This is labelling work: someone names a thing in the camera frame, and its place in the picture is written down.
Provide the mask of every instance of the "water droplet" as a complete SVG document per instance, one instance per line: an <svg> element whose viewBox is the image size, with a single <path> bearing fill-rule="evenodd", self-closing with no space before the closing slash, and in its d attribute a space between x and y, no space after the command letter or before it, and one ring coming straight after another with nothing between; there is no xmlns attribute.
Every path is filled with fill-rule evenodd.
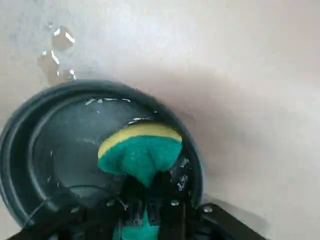
<svg viewBox="0 0 320 240"><path fill-rule="evenodd" d="M37 63L50 85L56 85L64 81L59 74L60 61L53 51L42 51Z"/></svg>
<svg viewBox="0 0 320 240"><path fill-rule="evenodd" d="M88 106L89 104L91 104L92 102L94 102L95 99L94 98L91 98L89 99L84 105Z"/></svg>
<svg viewBox="0 0 320 240"><path fill-rule="evenodd" d="M75 38L65 26L59 27L53 33L52 47L60 52L71 48L75 42Z"/></svg>

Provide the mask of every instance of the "green sponge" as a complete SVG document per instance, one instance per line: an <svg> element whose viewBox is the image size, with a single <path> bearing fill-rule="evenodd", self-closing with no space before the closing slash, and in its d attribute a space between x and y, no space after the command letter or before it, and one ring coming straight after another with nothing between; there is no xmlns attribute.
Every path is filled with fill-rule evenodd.
<svg viewBox="0 0 320 240"><path fill-rule="evenodd" d="M104 172L129 174L145 187L152 184L157 172L170 169L182 150L182 137L171 127L160 123L136 123L106 139L98 151L98 166ZM155 240L158 226L150 226L144 212L142 227L124 227L122 239ZM115 231L113 239L119 239Z"/></svg>

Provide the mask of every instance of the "wet surface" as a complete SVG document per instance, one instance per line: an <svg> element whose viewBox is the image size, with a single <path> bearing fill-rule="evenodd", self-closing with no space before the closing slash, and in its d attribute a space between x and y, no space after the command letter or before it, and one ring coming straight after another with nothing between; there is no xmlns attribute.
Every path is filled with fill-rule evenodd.
<svg viewBox="0 0 320 240"><path fill-rule="evenodd" d="M65 26L58 27L52 36L52 47L60 52L67 50L76 42L70 30Z"/></svg>
<svg viewBox="0 0 320 240"><path fill-rule="evenodd" d="M53 23L50 21L47 28L51 30ZM73 38L69 29L65 26L57 28L51 40L51 47L54 50L44 50L37 58L37 65L42 70L49 85L54 86L57 84L65 83L68 81L76 80L76 74L73 69L62 69L61 61L57 57L57 52L63 52L73 46L75 39Z"/></svg>

